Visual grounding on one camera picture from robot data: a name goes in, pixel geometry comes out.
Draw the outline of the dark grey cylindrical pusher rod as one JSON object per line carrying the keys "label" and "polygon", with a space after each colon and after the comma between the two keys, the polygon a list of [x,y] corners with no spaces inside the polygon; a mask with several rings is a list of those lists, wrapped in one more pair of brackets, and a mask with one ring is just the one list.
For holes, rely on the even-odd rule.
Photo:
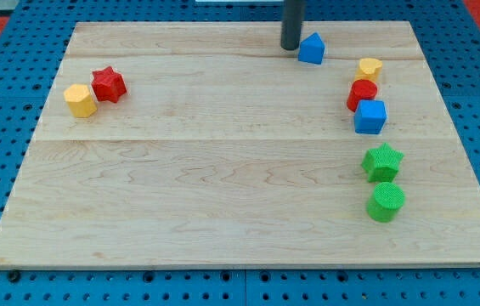
{"label": "dark grey cylindrical pusher rod", "polygon": [[305,0],[283,1],[280,46],[284,50],[296,50],[300,45],[305,7]]}

